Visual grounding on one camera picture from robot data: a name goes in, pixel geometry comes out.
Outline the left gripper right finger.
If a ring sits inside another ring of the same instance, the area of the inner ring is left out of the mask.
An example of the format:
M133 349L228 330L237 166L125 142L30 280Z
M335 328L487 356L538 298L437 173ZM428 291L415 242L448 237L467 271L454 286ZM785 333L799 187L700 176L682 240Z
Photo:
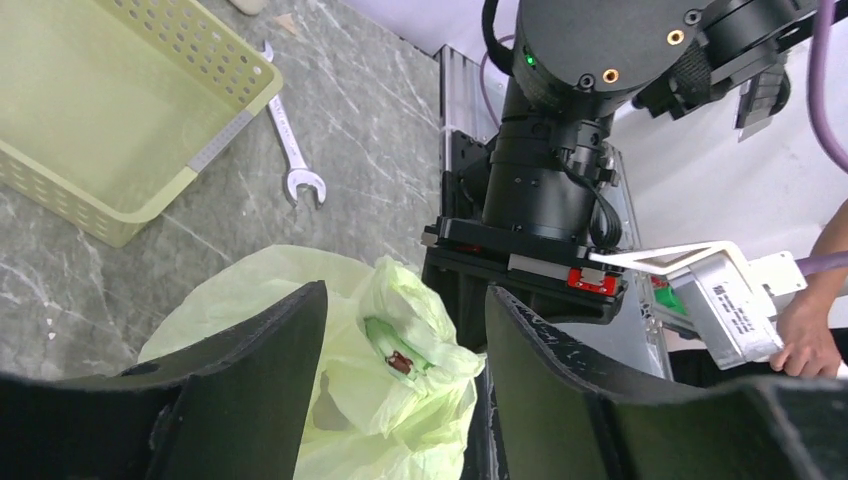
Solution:
M843 479L847 385L780 376L700 389L611 359L507 290L485 302L514 479Z

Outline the person's bare hand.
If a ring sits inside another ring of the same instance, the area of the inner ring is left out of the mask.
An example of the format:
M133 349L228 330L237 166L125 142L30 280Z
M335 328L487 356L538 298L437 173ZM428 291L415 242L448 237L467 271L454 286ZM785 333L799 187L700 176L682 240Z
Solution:
M776 372L793 377L835 378L842 356L829 328L835 298L799 293L779 314L777 332L783 349L770 358Z

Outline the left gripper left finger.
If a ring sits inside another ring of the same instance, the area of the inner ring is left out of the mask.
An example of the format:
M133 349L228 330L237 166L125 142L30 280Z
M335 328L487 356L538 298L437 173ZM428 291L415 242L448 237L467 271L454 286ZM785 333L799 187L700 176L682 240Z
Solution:
M117 376L1 377L5 479L290 479L328 311L310 282Z

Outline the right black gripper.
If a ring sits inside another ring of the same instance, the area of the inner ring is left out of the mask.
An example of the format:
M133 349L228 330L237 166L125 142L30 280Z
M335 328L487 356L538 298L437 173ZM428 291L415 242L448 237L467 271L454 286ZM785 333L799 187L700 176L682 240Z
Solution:
M484 301L489 287L506 289L550 323L605 325L626 292L623 270L590 259L577 243L440 217L425 226L424 283L441 298L470 350L486 347Z

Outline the person's bare forearm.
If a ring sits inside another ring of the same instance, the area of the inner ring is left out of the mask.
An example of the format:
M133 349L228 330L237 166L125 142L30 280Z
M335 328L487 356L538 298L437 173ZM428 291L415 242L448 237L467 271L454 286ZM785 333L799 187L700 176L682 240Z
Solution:
M834 262L836 255L847 253L847 201L836 210L824 226L811 254ZM834 328L847 327L847 294L842 291L847 282L847 268L832 268L813 274L808 280L813 305L828 314Z

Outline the light green plastic bag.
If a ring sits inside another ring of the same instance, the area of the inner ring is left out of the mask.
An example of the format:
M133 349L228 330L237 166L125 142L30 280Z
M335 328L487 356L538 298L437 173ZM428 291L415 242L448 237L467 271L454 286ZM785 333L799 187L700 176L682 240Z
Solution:
M403 263L272 245L196 287L143 345L149 361L312 281L328 313L297 479L457 479L486 358L458 344L438 294Z

